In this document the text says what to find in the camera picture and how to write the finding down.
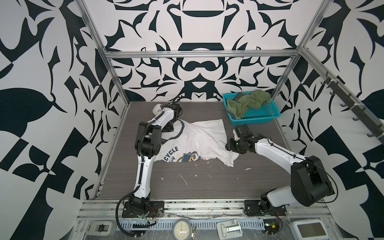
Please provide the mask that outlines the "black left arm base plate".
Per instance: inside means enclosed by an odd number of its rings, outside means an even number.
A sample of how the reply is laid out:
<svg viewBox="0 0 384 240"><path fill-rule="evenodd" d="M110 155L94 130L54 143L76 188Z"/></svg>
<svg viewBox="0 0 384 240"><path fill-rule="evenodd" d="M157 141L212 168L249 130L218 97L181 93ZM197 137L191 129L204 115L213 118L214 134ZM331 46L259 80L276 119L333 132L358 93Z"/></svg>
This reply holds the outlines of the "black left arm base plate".
<svg viewBox="0 0 384 240"><path fill-rule="evenodd" d="M150 201L142 204L134 204L130 202L124 203L123 218L138 218L145 215L147 218L155 218L164 213L164 201Z"/></svg>

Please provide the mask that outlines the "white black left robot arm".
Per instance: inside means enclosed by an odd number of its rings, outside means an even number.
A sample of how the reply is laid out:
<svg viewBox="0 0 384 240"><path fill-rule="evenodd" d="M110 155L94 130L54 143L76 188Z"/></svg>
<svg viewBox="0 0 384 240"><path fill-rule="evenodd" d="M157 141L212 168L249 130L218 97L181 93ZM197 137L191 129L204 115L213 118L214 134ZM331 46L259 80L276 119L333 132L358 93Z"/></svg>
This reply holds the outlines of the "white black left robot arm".
<svg viewBox="0 0 384 240"><path fill-rule="evenodd" d="M156 105L155 116L141 122L138 127L135 149L138 154L138 171L135 189L129 196L128 207L136 215L143 215L150 208L150 181L155 156L159 154L164 143L162 133L174 130L174 123L181 115L182 108L178 103Z"/></svg>

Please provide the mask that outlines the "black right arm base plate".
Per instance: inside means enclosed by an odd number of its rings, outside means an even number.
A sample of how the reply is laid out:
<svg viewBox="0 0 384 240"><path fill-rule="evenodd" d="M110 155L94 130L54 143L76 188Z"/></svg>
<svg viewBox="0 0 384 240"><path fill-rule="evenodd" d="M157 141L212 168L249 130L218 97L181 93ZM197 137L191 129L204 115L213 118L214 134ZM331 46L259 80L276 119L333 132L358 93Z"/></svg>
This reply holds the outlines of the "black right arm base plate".
<svg viewBox="0 0 384 240"><path fill-rule="evenodd" d="M273 207L267 199L245 200L244 213L248 217L258 216L286 216L285 206Z"/></svg>

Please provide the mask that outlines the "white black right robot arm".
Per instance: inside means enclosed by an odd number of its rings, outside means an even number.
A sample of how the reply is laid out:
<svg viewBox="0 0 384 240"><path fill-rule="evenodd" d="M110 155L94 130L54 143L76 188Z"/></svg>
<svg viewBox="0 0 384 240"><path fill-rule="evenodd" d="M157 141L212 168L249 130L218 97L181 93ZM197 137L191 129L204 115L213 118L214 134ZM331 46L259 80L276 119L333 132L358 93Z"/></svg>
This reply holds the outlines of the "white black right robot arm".
<svg viewBox="0 0 384 240"><path fill-rule="evenodd" d="M257 204L246 204L248 216L272 215L291 204L310 207L325 197L338 195L333 178L326 172L322 161L291 152L262 134L253 134L248 126L237 126L233 130L226 149L238 153L248 152L264 156L290 174L290 185L273 189L261 195Z"/></svg>

